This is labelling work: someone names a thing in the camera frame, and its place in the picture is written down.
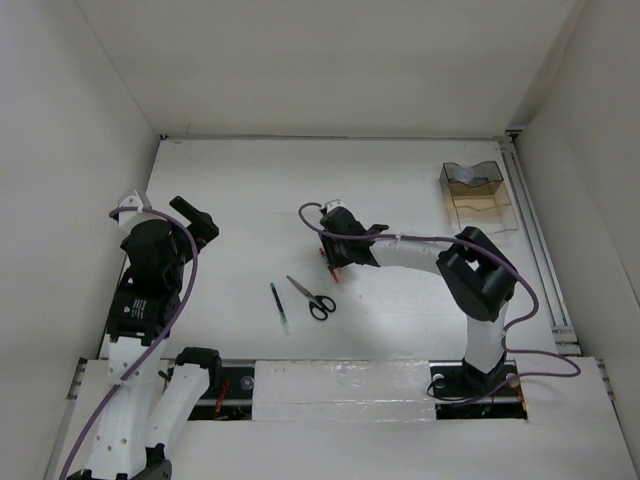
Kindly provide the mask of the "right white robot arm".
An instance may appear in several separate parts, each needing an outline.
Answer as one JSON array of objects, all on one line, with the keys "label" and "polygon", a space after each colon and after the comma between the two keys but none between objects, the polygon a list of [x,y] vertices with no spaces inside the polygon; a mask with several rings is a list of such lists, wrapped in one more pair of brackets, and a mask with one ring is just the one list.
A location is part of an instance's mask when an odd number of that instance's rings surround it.
[{"label": "right white robot arm", "polygon": [[339,201],[320,212],[320,239],[331,267],[403,267],[440,276],[467,318],[459,370],[466,394],[483,394],[497,384],[506,357],[505,315],[516,278],[507,270],[511,263],[481,230],[467,227],[450,246],[439,247],[398,237],[381,239],[386,225],[366,229]]}]

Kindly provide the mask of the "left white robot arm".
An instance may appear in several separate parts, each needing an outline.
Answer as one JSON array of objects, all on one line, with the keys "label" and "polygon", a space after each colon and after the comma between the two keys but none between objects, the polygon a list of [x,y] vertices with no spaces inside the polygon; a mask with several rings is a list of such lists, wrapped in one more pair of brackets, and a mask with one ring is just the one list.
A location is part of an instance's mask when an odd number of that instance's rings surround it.
[{"label": "left white robot arm", "polygon": [[211,215],[180,196],[179,219],[138,194],[109,214],[127,236],[129,266],[109,309],[108,390],[83,426],[61,468],[62,479],[169,479],[170,453],[198,400],[222,387],[218,351],[187,347],[168,385],[154,395],[171,329],[189,301],[201,251],[219,235]]}]

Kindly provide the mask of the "round clear pin box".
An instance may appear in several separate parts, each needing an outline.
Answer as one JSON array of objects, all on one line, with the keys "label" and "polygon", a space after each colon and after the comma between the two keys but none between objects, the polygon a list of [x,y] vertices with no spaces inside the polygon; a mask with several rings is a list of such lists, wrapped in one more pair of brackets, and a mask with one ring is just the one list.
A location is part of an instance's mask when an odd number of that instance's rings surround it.
[{"label": "round clear pin box", "polygon": [[475,171],[472,167],[458,165],[453,170],[453,179],[457,182],[470,185],[475,179]]}]

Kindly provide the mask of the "red pen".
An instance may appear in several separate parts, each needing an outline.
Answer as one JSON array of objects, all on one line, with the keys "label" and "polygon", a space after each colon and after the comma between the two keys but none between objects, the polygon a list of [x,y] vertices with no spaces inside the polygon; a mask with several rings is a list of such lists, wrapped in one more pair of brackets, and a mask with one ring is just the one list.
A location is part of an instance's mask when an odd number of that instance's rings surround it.
[{"label": "red pen", "polygon": [[330,274],[331,278],[333,279],[333,281],[334,281],[336,284],[339,284],[339,283],[340,283],[340,273],[341,273],[341,270],[340,270],[338,267],[334,267],[334,266],[330,263],[330,261],[329,261],[329,257],[328,257],[328,255],[326,254],[326,252],[325,252],[325,250],[324,250],[324,248],[323,248],[323,247],[320,247],[320,248],[319,248],[319,253],[320,253],[320,256],[322,257],[323,261],[324,261],[324,262],[325,262],[325,264],[326,264],[326,268],[327,268],[327,270],[328,270],[328,272],[329,272],[329,274]]}]

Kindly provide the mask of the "green pen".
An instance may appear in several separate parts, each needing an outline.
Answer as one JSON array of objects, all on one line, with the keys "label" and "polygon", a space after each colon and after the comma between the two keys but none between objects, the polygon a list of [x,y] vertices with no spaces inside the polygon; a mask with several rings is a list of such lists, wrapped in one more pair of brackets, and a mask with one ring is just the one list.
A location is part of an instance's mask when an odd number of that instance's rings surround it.
[{"label": "green pen", "polygon": [[289,327],[289,322],[288,322],[288,319],[287,319],[287,316],[286,316],[286,312],[284,310],[284,306],[283,306],[282,301],[280,299],[280,296],[278,294],[278,291],[277,291],[275,283],[273,283],[273,282],[270,283],[270,290],[271,290],[271,293],[273,295],[273,298],[274,298],[274,301],[275,301],[275,304],[276,304],[276,308],[277,308],[277,311],[278,311],[278,314],[279,314],[279,318],[280,318],[280,322],[281,322],[283,331],[284,331],[286,336],[289,336],[291,334],[290,327]]}]

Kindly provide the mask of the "black handled scissors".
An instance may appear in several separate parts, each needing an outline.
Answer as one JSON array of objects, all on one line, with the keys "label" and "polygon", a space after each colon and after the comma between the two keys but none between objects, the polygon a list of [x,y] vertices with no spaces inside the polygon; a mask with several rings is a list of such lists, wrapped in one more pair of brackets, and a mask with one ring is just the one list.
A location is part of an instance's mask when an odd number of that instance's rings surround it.
[{"label": "black handled scissors", "polygon": [[315,320],[325,321],[336,311],[336,303],[331,297],[313,294],[290,275],[287,275],[286,279],[306,298],[309,312]]}]

